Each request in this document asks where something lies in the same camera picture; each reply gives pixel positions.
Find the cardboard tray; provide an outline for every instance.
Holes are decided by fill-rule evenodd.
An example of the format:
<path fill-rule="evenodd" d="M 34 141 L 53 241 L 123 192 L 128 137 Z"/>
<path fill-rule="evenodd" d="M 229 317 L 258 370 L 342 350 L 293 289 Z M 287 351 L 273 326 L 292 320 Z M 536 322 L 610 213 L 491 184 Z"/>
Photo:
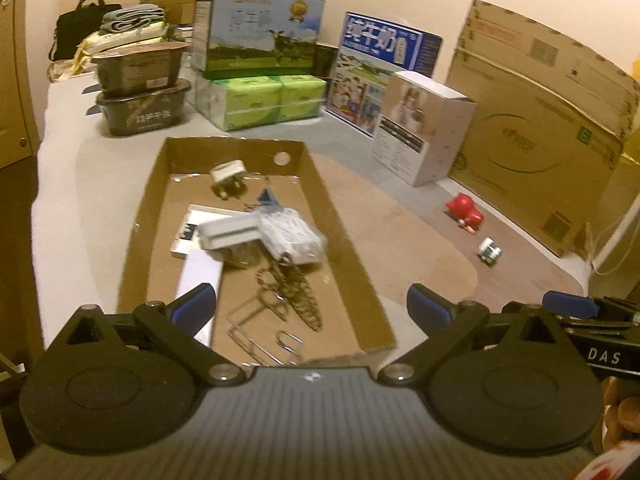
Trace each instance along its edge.
<path fill-rule="evenodd" d="M 236 158 L 244 161 L 250 173 L 244 180 L 247 190 L 240 198 L 223 201 L 212 192 L 208 173 L 212 167 Z M 284 165 L 276 163 L 287 159 Z M 277 330 L 291 332 L 304 341 L 300 353 L 305 362 L 375 367 L 396 346 L 393 332 L 322 178 L 305 144 L 299 141 L 167 139 L 146 183 L 131 232 L 118 311 L 130 312 L 144 301 L 168 303 L 174 299 L 184 261 L 172 256 L 171 246 L 190 204 L 244 210 L 244 204 L 255 203 L 267 186 L 282 205 L 297 209 L 328 238 L 325 259 L 304 267 L 324 326 L 320 332 L 313 332 L 293 311 L 283 322 L 265 310 L 244 328 L 284 362 L 290 360 L 290 354 L 275 344 Z M 228 336 L 231 325 L 227 316 L 243 304 L 259 306 L 255 273 L 265 266 L 262 254 L 257 267 L 225 267 L 212 348 L 237 364 L 252 359 Z"/>

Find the white card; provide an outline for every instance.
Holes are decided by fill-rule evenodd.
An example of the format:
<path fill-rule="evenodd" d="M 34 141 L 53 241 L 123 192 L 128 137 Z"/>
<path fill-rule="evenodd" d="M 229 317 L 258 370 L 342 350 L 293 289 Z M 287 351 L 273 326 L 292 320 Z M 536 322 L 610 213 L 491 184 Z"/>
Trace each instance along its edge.
<path fill-rule="evenodd" d="M 210 283 L 216 291 L 216 299 L 220 291 L 220 281 L 222 279 L 222 268 L 224 258 L 216 251 L 205 251 L 203 249 L 193 249 L 184 260 L 180 281 L 175 291 L 175 297 L 180 298 L 192 288 L 201 283 Z M 204 346 L 211 348 L 211 332 L 213 328 L 213 318 L 203 326 L 195 335 L 195 338 Z"/>

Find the hole in cardboard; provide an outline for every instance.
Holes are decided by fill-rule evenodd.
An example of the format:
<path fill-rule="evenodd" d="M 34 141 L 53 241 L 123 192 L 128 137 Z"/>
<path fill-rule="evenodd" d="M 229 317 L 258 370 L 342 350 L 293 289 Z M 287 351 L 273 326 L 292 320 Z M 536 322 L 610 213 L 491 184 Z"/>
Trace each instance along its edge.
<path fill-rule="evenodd" d="M 273 156 L 276 166 L 286 166 L 291 162 L 291 155 L 287 152 L 278 152 Z"/>

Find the metal chain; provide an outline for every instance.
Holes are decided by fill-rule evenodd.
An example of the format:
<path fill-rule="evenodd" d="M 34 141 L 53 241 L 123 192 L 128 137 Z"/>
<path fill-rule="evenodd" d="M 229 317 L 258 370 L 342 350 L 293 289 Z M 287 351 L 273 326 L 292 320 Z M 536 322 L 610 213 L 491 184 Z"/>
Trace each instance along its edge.
<path fill-rule="evenodd" d="M 265 280 L 267 273 L 273 277 L 273 283 Z M 260 295 L 262 303 L 273 310 L 276 316 L 286 321 L 282 306 L 289 304 L 311 330 L 322 330 L 322 317 L 311 286 L 300 267 L 288 255 L 285 254 L 280 261 L 270 258 L 269 268 L 259 270 L 255 279 L 264 291 L 270 291 L 278 298 L 279 301 L 269 303 L 264 299 L 264 292 Z"/>

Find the green tissue pack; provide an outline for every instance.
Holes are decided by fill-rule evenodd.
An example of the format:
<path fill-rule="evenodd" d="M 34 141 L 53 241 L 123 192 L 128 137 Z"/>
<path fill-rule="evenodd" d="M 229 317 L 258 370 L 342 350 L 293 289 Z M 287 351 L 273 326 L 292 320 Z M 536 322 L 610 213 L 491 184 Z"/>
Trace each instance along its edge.
<path fill-rule="evenodd" d="M 311 75 L 208 80 L 196 77 L 195 107 L 220 130 L 317 117 L 325 81 Z"/>

